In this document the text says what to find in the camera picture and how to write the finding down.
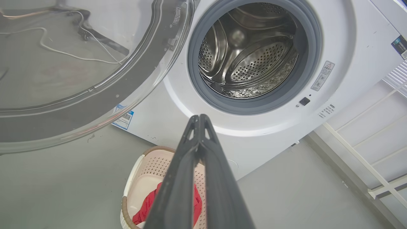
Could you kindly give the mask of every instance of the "gray rubber gasket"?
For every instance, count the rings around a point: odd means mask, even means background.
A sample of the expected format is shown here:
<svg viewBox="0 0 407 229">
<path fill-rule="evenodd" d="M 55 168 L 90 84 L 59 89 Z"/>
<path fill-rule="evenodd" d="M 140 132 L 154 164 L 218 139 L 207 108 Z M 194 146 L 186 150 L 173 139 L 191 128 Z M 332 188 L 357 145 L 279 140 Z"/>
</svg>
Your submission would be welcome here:
<svg viewBox="0 0 407 229">
<path fill-rule="evenodd" d="M 285 8 L 298 25 L 294 46 L 299 56 L 288 78 L 273 91 L 253 99 L 232 99 L 214 92 L 202 79 L 198 54 L 202 40 L 211 26 L 228 11 L 256 0 L 220 0 L 212 5 L 197 23 L 188 47 L 188 71 L 200 96 L 211 106 L 236 115 L 255 115 L 274 110 L 292 100 L 308 83 L 321 53 L 320 26 L 314 12 L 303 0 L 264 0 Z"/>
</svg>

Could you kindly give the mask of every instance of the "power cord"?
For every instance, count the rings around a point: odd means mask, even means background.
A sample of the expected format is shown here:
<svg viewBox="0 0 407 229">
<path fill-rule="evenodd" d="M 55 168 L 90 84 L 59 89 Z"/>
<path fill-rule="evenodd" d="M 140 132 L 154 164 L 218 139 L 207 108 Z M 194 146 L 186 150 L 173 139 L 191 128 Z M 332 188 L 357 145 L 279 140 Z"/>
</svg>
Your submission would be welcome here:
<svg viewBox="0 0 407 229">
<path fill-rule="evenodd" d="M 125 58 L 122 59 L 121 61 L 118 61 L 116 58 L 114 58 L 114 56 L 102 45 L 102 43 L 100 43 L 100 41 L 98 41 L 98 39 L 96 39 L 96 37 L 95 37 L 91 32 L 89 32 L 88 30 L 86 30 L 85 28 L 83 28 L 83 27 L 81 26 L 82 23 L 83 23 L 83 21 L 84 21 L 83 14 L 82 14 L 81 12 L 79 12 L 79 11 L 76 11 L 76 10 L 69 11 L 69 12 L 76 12 L 76 13 L 79 13 L 79 14 L 81 15 L 82 19 L 81 19 L 81 21 L 80 21 L 80 23 L 79 23 L 79 27 L 82 28 L 84 31 L 88 32 L 88 33 L 106 50 L 106 52 L 107 52 L 114 60 L 116 60 L 116 62 L 109 62 L 109 61 L 105 61 L 105 60 L 101 60 L 101 59 L 82 58 L 82 57 L 78 57 L 78 56 L 72 55 L 72 54 L 70 54 L 70 53 L 66 53 L 66 52 L 62 52 L 62 51 L 53 49 L 53 48 L 51 48 L 51 47 L 49 47 L 49 46 L 46 46 L 46 45 L 44 44 L 44 38 L 46 37 L 48 31 L 47 31 L 46 28 L 43 28 L 43 27 L 35 27 L 35 28 L 23 29 L 23 30 L 16 31 L 16 32 L 0 33 L 0 34 L 3 34 L 3 35 L 10 35 L 10 34 L 15 34 L 15 33 L 23 33 L 23 32 L 30 31 L 30 30 L 41 29 L 41 30 L 43 31 L 43 33 L 42 33 L 41 39 L 39 40 L 39 44 L 40 44 L 41 47 L 43 47 L 43 48 L 45 48 L 45 49 L 48 49 L 48 50 L 50 50 L 50 51 L 52 51 L 52 52 L 61 53 L 61 54 L 65 54 L 65 55 L 68 55 L 68 56 L 71 56 L 71 57 L 75 57 L 75 58 L 81 59 L 81 60 L 99 61 L 99 62 L 103 62 L 103 63 L 107 63 L 107 64 L 120 64 L 120 65 L 121 65 L 121 64 L 122 64 L 122 61 L 125 60 L 127 57 L 125 57 Z"/>
</svg>

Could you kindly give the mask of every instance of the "warning label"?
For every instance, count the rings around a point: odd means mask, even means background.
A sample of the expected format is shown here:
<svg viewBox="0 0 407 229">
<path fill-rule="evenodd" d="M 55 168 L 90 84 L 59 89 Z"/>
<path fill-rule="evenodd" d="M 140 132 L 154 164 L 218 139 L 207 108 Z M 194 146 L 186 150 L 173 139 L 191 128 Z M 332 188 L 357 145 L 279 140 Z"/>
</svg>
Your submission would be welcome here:
<svg viewBox="0 0 407 229">
<path fill-rule="evenodd" d="M 311 89 L 319 91 L 328 78 L 329 74 L 332 72 L 334 66 L 334 63 L 326 61 L 321 73 L 319 74 L 317 80 L 315 80 L 315 83 L 312 85 Z"/>
<path fill-rule="evenodd" d="M 332 104 L 329 104 L 326 108 L 321 110 L 321 112 L 318 113 L 318 116 L 321 118 L 326 118 L 327 116 L 331 115 L 335 111 L 335 106 Z"/>
</svg>

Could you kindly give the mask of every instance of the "stain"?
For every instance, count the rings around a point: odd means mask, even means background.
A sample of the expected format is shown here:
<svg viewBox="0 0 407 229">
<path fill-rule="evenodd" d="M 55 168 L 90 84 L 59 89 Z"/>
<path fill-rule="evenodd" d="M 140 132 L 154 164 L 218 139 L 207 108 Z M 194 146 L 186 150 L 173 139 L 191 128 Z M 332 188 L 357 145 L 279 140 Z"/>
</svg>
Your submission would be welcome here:
<svg viewBox="0 0 407 229">
<path fill-rule="evenodd" d="M 94 138 L 94 137 L 95 137 L 95 135 L 92 134 L 92 136 L 91 136 L 90 138 L 88 138 L 88 143 L 89 143 L 89 140 L 91 140 L 91 139 Z"/>
</svg>

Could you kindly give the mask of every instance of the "washing machine door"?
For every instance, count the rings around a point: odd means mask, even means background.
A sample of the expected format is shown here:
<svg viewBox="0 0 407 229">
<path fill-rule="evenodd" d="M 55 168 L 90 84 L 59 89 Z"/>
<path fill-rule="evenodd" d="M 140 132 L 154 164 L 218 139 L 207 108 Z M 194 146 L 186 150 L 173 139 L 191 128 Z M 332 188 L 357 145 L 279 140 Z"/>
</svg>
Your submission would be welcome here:
<svg viewBox="0 0 407 229">
<path fill-rule="evenodd" d="M 2 1 L 0 155 L 130 119 L 179 55 L 193 11 L 193 0 Z"/>
</svg>

